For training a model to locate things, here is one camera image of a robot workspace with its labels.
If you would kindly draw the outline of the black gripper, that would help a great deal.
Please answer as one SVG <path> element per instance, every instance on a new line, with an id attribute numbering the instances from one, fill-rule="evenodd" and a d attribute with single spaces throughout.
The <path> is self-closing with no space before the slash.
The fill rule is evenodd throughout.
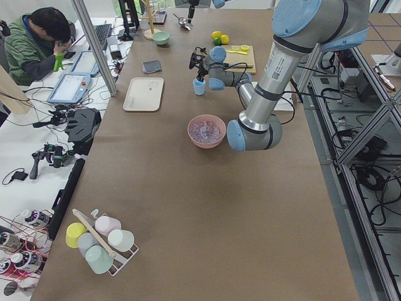
<path id="1" fill-rule="evenodd" d="M 191 70 L 195 67 L 198 69 L 196 80 L 200 82 L 204 82 L 204 77 L 207 75 L 207 70 L 203 66 L 205 58 L 205 55 L 200 55 L 196 52 L 193 52 L 190 56 L 189 69 Z"/>

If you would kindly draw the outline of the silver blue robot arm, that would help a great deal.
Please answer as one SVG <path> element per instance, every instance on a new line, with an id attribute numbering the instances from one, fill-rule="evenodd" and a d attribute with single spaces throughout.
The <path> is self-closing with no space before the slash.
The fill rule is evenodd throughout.
<path id="1" fill-rule="evenodd" d="M 197 80 L 208 76 L 211 90 L 236 87 L 245 107 L 227 125 L 230 147 L 235 151 L 275 147 L 282 126 L 273 110 L 302 57 L 316 45 L 323 51 L 339 51 L 362 44 L 367 38 L 369 12 L 369 1 L 280 1 L 273 13 L 271 51 L 256 85 L 248 73 L 226 69 L 223 47 L 193 53 L 189 67 L 197 67 Z"/>

